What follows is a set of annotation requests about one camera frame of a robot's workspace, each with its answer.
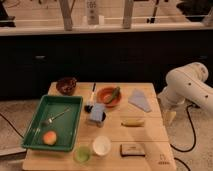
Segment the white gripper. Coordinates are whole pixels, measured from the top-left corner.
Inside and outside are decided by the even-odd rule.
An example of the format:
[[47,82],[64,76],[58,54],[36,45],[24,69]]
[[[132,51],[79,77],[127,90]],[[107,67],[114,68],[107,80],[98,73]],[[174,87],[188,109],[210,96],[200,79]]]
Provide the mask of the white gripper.
[[[157,98],[163,112],[172,110],[176,106],[176,103],[168,100],[164,95],[159,94]],[[166,114],[166,125],[169,126],[173,122],[175,117],[176,117],[175,111],[168,112]]]

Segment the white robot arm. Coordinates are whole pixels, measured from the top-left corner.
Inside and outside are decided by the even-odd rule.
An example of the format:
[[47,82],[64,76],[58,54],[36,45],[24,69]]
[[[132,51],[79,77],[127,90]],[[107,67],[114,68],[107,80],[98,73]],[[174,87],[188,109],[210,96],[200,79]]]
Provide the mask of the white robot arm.
[[207,67],[200,62],[193,62],[167,73],[167,85],[157,95],[166,126],[176,116],[174,108],[182,105],[185,100],[195,103],[206,113],[213,114],[213,88],[205,83],[208,76]]

